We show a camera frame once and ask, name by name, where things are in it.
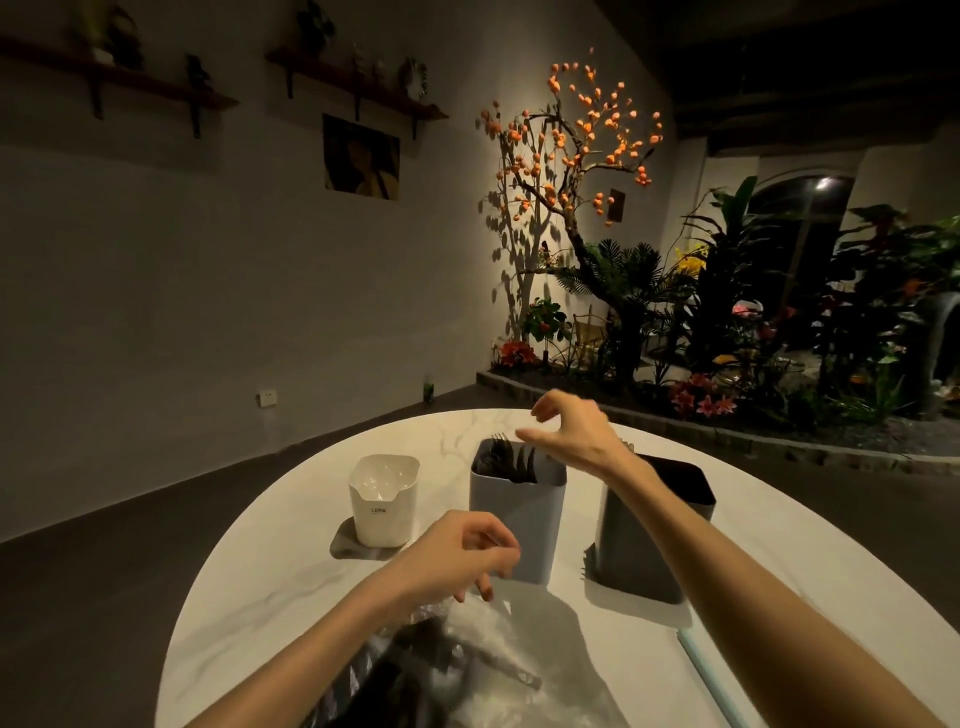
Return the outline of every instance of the wrist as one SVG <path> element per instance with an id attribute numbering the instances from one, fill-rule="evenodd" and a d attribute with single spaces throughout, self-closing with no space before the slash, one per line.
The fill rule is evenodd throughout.
<path id="1" fill-rule="evenodd" d="M 354 609 L 360 611 L 362 619 L 375 632 L 396 620 L 403 611 L 404 594 L 390 578 L 387 566 L 381 567 L 357 584 L 348 596 Z"/>
<path id="2" fill-rule="evenodd" d="M 620 487 L 645 488 L 660 480 L 650 463 L 626 448 L 609 459 L 602 479 L 615 490 Z"/>

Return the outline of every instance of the planter border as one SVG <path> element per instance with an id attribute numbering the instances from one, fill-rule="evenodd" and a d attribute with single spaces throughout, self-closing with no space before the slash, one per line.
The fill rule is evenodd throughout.
<path id="1" fill-rule="evenodd" d="M 508 397 L 532 404 L 545 389 L 532 387 L 492 372 L 477 372 L 477 384 L 502 392 Z M 801 443 L 777 437 L 763 437 L 735 432 L 721 427 L 708 427 L 673 420 L 669 417 L 636 412 L 632 409 L 599 404 L 611 422 L 626 425 L 644 432 L 651 432 L 687 445 L 715 445 L 771 460 L 812 463 L 828 467 L 853 468 L 872 473 L 898 473 L 914 475 L 960 475 L 960 457 L 939 455 L 910 455 L 905 453 L 880 452 L 878 450 L 838 448 L 833 445 Z"/>

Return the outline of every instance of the floor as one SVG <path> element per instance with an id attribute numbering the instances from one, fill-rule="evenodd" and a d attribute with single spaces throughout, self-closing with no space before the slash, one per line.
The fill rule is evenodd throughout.
<path id="1" fill-rule="evenodd" d="M 471 407 L 479 386 L 329 433 L 0 544 L 0 705 L 10 726 L 152 726 L 180 606 L 220 536 L 283 473 L 356 432 Z M 804 503 L 868 548 L 960 628 L 960 483 L 711 454 Z"/>

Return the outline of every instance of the chair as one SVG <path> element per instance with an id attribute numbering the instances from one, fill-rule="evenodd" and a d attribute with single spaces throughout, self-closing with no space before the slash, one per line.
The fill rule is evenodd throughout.
<path id="1" fill-rule="evenodd" d="M 600 345 L 607 338 L 607 320 L 593 313 L 593 306 L 587 315 L 573 314 L 574 356 L 577 369 L 583 369 L 596 361 Z"/>

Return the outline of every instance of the painting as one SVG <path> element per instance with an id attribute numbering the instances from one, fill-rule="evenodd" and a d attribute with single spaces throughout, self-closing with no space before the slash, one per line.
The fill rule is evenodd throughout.
<path id="1" fill-rule="evenodd" d="M 397 200 L 400 194 L 400 140 L 324 114 L 326 188 Z"/>

